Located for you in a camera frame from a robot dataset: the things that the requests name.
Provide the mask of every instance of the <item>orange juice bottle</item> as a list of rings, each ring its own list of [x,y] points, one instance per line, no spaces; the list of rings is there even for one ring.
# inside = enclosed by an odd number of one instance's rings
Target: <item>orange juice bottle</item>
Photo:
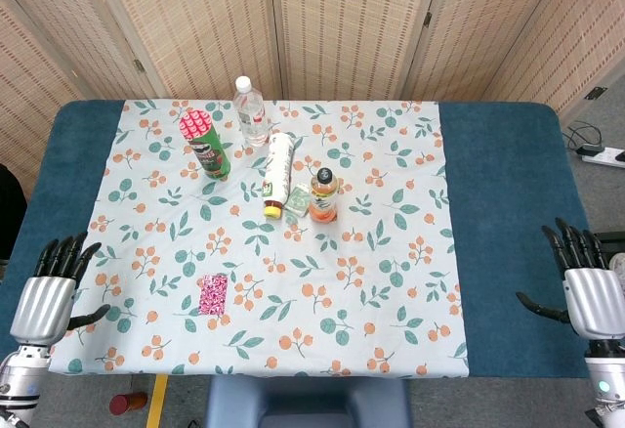
[[[336,219],[336,200],[339,182],[327,167],[322,167],[311,179],[311,218],[319,223],[330,223]]]

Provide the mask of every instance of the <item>red can lid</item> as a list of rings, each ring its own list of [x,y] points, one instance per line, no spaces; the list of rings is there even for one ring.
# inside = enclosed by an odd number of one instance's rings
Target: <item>red can lid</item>
[[[113,415],[121,415],[122,413],[126,413],[126,411],[128,411],[129,406],[130,401],[128,400],[128,397],[123,394],[118,394],[110,400],[108,409]]]
[[[178,127],[186,140],[201,137],[213,126],[211,115],[204,110],[190,110],[178,122]]]

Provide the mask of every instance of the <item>pink package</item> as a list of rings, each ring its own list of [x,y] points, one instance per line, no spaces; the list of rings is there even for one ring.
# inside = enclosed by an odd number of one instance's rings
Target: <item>pink package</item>
[[[199,314],[221,316],[226,309],[227,289],[228,277],[225,275],[205,276],[199,296]]]

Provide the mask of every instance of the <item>white bottle cap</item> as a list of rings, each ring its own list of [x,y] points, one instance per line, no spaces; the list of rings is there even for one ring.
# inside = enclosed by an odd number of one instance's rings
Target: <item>white bottle cap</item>
[[[239,76],[236,78],[235,84],[239,93],[249,93],[252,90],[252,82],[247,76]]]

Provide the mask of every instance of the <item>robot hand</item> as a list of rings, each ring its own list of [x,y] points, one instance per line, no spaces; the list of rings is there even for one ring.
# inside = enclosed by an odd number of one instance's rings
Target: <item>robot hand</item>
[[[110,309],[103,305],[94,314],[70,317],[74,291],[101,246],[97,242],[78,256],[86,237],[83,233],[51,241],[21,293],[11,326],[11,335],[20,347],[0,366],[0,428],[27,428],[50,365],[50,347],[67,330],[94,323]]]
[[[597,406],[586,414],[597,426],[625,426],[625,295],[616,273],[607,269],[601,244],[589,231],[581,234],[556,218],[562,238],[552,229],[542,231],[554,251],[567,310],[534,303],[518,292],[521,303],[538,316],[570,323],[589,340],[585,360],[595,389]]]

